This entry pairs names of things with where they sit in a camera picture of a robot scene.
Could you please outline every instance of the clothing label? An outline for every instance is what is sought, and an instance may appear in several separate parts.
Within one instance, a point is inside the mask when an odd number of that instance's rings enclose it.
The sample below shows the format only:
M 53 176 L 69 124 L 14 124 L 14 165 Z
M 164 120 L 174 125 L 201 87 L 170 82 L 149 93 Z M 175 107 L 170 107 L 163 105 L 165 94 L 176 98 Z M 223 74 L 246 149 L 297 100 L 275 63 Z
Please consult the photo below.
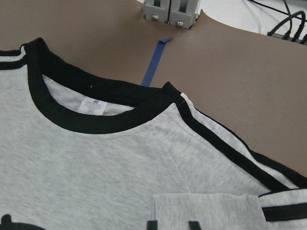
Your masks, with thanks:
M 94 98 L 85 97 L 78 109 L 79 113 L 90 115 L 102 115 L 107 102 L 99 101 Z

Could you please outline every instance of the gray t-shirt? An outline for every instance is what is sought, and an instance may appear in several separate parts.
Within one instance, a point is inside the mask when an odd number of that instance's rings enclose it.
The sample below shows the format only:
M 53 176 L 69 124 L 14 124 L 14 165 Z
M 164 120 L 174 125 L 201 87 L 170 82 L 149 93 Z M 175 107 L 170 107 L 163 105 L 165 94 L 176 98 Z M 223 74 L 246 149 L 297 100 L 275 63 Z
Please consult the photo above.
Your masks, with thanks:
M 307 229 L 307 178 L 171 83 L 94 76 L 42 38 L 0 51 L 0 137 L 0 230 Z

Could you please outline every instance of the sleeve stripe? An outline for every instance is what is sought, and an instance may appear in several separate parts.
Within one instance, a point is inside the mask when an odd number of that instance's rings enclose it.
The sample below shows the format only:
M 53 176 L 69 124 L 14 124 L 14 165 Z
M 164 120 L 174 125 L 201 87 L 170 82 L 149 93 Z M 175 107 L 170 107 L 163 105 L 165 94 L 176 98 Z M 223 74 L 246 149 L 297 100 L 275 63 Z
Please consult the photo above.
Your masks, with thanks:
M 0 50 L 0 56 L 18 56 L 21 54 L 21 50 Z
M 191 114 L 189 106 L 184 98 L 181 102 L 176 102 L 178 111 L 184 120 L 184 122 L 192 129 L 194 132 L 198 133 L 208 142 L 210 142 L 217 150 L 224 154 L 233 163 L 244 169 L 247 173 L 255 177 L 262 184 L 272 191 L 288 190 L 289 188 L 283 183 L 279 182 L 276 178 L 260 169 L 247 157 L 243 156 L 241 153 L 236 151 L 234 148 L 226 144 L 222 139 L 220 139 L 215 133 L 209 130 L 206 126 L 198 122 Z
M 301 174 L 299 174 L 298 172 L 286 167 L 283 164 L 280 164 L 262 154 L 256 153 L 254 151 L 252 151 L 248 145 L 240 138 L 238 137 L 237 134 L 235 134 L 232 130 L 230 130 L 229 128 L 225 127 L 224 125 L 220 124 L 219 122 L 215 121 L 214 119 L 212 119 L 211 117 L 207 116 L 206 114 L 202 113 L 201 111 L 199 111 L 198 109 L 196 109 L 198 112 L 200 112 L 201 114 L 203 114 L 204 116 L 210 118 L 212 121 L 218 123 L 220 126 L 222 126 L 223 128 L 225 128 L 227 131 L 229 131 L 230 133 L 232 133 L 239 141 L 241 141 L 245 147 L 248 149 L 248 151 L 250 152 L 250 154 L 252 155 L 252 157 L 258 161 L 261 164 L 264 164 L 276 171 L 279 171 L 280 173 L 282 173 L 285 177 L 287 177 L 293 184 L 295 184 L 297 187 L 299 188 L 305 188 L 307 187 L 307 178 L 302 176 Z
M 263 207 L 266 221 L 286 221 L 307 218 L 307 203 Z
M 24 66 L 25 64 L 27 64 L 26 55 L 24 55 L 23 58 L 18 60 L 18 61 L 0 62 L 0 70 L 19 69 L 22 66 Z

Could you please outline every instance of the metal clamp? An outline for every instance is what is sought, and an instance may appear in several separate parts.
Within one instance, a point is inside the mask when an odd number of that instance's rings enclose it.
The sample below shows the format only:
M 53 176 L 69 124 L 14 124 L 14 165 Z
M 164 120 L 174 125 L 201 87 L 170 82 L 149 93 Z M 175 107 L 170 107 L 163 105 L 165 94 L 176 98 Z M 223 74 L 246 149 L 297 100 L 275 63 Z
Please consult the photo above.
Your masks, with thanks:
M 144 0 L 148 20 L 190 29 L 199 17 L 201 0 Z

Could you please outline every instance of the metal screw head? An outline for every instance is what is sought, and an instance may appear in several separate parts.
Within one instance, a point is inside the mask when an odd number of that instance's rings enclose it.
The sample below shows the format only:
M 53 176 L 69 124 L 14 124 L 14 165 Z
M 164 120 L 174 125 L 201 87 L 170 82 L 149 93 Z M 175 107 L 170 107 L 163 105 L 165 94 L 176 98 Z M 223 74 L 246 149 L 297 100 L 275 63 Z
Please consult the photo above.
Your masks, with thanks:
M 182 28 L 183 27 L 183 22 L 182 21 L 177 21 L 176 22 L 176 26 L 179 27 L 179 28 Z
M 157 22 L 157 21 L 159 20 L 159 16 L 153 14 L 153 15 L 152 15 L 152 20 L 155 21 L 155 22 Z

